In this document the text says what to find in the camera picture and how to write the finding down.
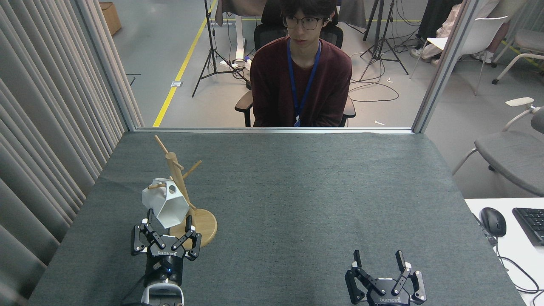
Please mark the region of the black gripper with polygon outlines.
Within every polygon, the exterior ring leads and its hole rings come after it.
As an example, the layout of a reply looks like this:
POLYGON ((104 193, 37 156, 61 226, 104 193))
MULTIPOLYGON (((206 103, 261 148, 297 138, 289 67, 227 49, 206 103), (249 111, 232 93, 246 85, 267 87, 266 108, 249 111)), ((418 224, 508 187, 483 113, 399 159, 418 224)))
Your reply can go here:
POLYGON ((178 239, 175 236, 161 236, 152 228, 153 209, 148 209, 147 217, 132 229, 132 255, 146 252, 146 282, 181 282, 183 277, 183 259, 196 260, 200 254, 202 235, 192 225, 193 217, 185 219, 185 233, 178 239), (191 240, 192 245, 186 249, 183 243, 191 240))
POLYGON ((411 303, 422 304, 427 300, 421 271, 414 270, 412 265, 405 261, 402 251, 396 252, 397 265, 400 275, 397 280, 392 278, 375 278, 365 272, 361 266, 359 250, 353 253, 354 261, 346 271, 345 281, 352 304, 366 301, 370 306, 409 306, 411 303), (413 293, 409 294, 404 285, 410 279, 413 293), (367 289, 365 294, 357 288, 356 280, 367 289))

